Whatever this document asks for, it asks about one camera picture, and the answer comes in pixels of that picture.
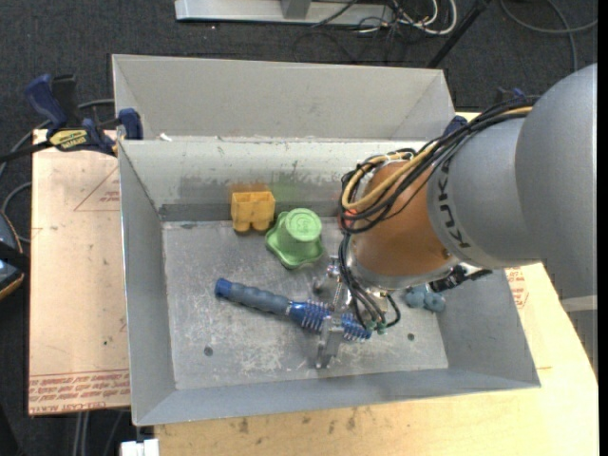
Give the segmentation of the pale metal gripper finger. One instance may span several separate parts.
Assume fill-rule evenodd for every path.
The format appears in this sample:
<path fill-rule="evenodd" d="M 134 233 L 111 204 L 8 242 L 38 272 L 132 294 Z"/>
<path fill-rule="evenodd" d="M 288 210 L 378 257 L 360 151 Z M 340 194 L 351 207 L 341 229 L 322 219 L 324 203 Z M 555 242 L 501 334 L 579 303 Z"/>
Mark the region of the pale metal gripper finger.
<path fill-rule="evenodd" d="M 317 355 L 314 362 L 318 370 L 326 369 L 332 358 L 337 355 L 343 340 L 343 334 L 344 330 L 337 319 L 323 319 L 317 344 Z"/>
<path fill-rule="evenodd" d="M 338 258 L 336 256 L 331 256 L 324 273 L 313 279 L 313 293 L 315 295 L 328 293 L 338 282 L 339 276 L 340 268 Z"/>

